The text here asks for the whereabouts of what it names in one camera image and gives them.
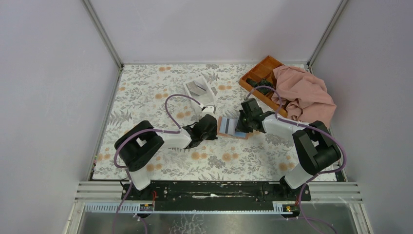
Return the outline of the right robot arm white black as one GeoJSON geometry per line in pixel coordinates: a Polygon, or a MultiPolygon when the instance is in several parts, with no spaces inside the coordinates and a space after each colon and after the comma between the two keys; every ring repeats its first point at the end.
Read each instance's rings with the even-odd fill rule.
{"type": "Polygon", "coordinates": [[[284,200],[293,200],[299,194],[298,187],[341,159],[341,151],[323,122],[305,124],[264,112],[254,98],[244,100],[241,107],[236,131],[259,131],[294,143],[299,164],[280,179],[279,193],[284,200]]]}

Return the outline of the tan leather card holder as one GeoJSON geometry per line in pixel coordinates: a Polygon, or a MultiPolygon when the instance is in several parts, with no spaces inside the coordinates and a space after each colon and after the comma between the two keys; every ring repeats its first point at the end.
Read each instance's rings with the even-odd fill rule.
{"type": "Polygon", "coordinates": [[[231,137],[237,139],[248,139],[248,134],[236,131],[238,118],[232,119],[227,117],[219,117],[217,135],[222,137],[231,137]]]}

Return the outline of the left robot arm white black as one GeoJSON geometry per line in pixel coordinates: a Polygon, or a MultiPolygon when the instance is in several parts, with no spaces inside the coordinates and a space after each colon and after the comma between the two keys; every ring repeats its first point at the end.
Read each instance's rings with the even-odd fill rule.
{"type": "Polygon", "coordinates": [[[134,187],[132,194],[139,200],[146,200],[151,194],[150,176],[146,165],[161,149],[191,149],[204,140],[217,139],[217,119],[205,115],[198,122],[182,127],[180,130],[155,129],[144,120],[118,139],[114,147],[127,168],[134,187]]]}

